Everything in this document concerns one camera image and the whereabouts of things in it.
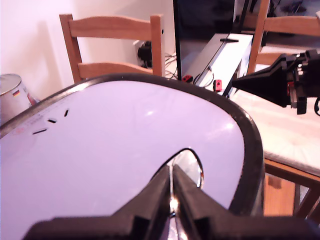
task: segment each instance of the chair backrest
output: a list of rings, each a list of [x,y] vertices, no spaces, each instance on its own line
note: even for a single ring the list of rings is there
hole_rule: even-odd
[[[79,20],[73,20],[72,14],[60,14],[59,16],[75,83],[109,73],[165,75],[162,15],[152,15],[150,21],[124,16],[94,16]],[[77,37],[151,41],[152,69],[131,63],[83,63]]]
[[[316,16],[267,17],[270,0],[261,0],[247,73],[253,73],[256,64],[271,65],[281,53],[261,53],[264,32],[300,34],[320,37],[320,21]]]

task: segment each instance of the black rim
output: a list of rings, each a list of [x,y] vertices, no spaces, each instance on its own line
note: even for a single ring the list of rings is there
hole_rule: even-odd
[[[194,86],[177,80],[167,80],[166,78],[154,75],[138,73],[109,74],[71,85],[49,97],[40,101],[35,106],[28,108],[13,119],[6,122],[0,128],[1,138],[8,132],[24,122],[29,117],[40,112],[60,99],[79,91],[79,85],[86,87],[113,81],[134,81],[156,84],[171,89],[176,89],[192,94],[206,101],[209,101],[227,112],[238,124],[244,141],[244,159],[242,174],[234,193],[229,210],[236,215],[249,215],[253,209],[259,185],[263,176],[263,148],[258,128],[252,118],[241,107],[234,102],[222,97],[205,88]]]

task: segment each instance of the white table surface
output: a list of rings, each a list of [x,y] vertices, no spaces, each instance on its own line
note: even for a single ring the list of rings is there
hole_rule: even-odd
[[[240,75],[247,71],[247,64],[249,61],[252,35],[248,34],[235,34],[232,33],[229,39],[236,39],[239,42],[227,43],[217,59],[211,64],[214,73],[214,80],[222,80],[222,95],[223,91],[227,88],[232,76],[234,75],[237,67],[243,59],[243,64],[240,67]],[[205,77],[200,83],[200,87],[207,85],[212,79],[212,73],[207,71]],[[213,91],[213,83],[206,87],[206,89]]]

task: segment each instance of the power outlet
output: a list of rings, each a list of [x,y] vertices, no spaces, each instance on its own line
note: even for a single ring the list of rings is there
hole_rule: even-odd
[[[138,49],[142,46],[142,44],[144,44],[145,41],[142,41],[142,40],[136,40],[133,42],[133,47],[134,47],[134,52],[135,52],[135,56],[136,56],[136,61],[137,61],[137,64],[139,66],[142,66],[144,65],[144,61],[142,61],[139,57],[138,57]]]

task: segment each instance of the sticker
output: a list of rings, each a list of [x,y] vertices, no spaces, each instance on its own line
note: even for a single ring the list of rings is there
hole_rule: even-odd
[[[19,94],[20,94],[20,91],[19,91],[19,90],[17,90],[17,91],[15,91],[14,93],[12,93],[12,95],[13,95],[14,97],[18,96]]]

